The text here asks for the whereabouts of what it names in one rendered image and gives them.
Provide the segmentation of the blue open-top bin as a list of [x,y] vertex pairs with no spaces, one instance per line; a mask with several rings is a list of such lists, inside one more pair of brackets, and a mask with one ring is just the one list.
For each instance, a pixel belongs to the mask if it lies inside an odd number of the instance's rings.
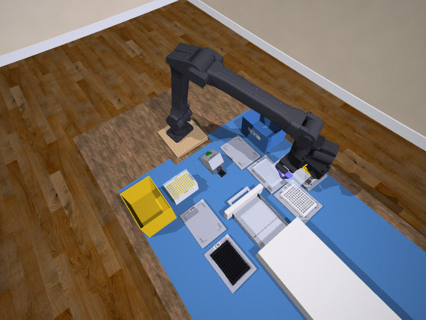
[[281,143],[286,135],[279,126],[254,110],[243,116],[241,133],[264,154]]

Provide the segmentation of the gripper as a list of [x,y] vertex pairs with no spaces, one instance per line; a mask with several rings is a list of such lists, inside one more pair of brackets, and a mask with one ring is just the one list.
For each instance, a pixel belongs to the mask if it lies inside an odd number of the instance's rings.
[[[293,165],[290,164],[294,155],[296,154],[292,151],[292,148],[291,148],[290,152],[287,153],[284,157],[282,157],[280,161],[275,165],[275,168],[279,172],[279,175],[282,179],[290,179],[293,176],[292,174],[297,170]],[[296,155],[296,156],[306,157],[307,155],[305,156]],[[286,166],[292,174],[284,166]],[[282,176],[282,173],[284,174],[284,176]]]

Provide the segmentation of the blue bench mat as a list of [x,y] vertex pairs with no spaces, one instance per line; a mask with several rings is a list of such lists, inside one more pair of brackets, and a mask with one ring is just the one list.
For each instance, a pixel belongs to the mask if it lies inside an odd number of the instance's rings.
[[[119,190],[150,176],[174,211],[177,218],[164,228],[151,237],[143,234],[193,320],[307,320],[256,258],[259,247],[234,217],[224,217],[228,200],[260,184],[247,167],[264,155],[275,163],[292,147],[284,138],[264,154],[241,133],[250,111],[208,134],[212,142],[177,165],[168,159]],[[243,170],[220,149],[237,135],[260,155]],[[211,149],[221,153],[223,177],[201,163]],[[199,189],[176,205],[163,184],[185,169]],[[426,320],[426,252],[326,174],[310,191],[300,185],[323,205],[305,225],[402,320]],[[203,249],[180,218],[202,199],[226,227]],[[257,268],[234,293],[204,256],[226,234]]]

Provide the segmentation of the yellow open-top bin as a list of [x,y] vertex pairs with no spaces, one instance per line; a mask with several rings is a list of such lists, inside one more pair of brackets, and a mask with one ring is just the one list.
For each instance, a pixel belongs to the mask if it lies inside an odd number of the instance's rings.
[[148,176],[120,194],[141,231],[151,237],[176,215]]

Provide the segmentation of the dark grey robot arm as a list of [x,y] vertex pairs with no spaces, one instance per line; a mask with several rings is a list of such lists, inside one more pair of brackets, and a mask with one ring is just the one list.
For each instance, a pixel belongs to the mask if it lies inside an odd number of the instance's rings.
[[[223,56],[210,48],[185,43],[167,57],[171,68],[172,108],[166,122],[170,128],[167,135],[176,143],[194,128],[189,108],[189,80],[204,88],[211,85],[245,104],[257,113],[277,124],[294,139],[290,164],[297,170],[306,165],[313,179],[321,179],[331,168],[340,146],[319,135],[323,121],[310,112],[291,107],[271,94],[231,71],[223,63]],[[312,149],[313,148],[313,149]]]

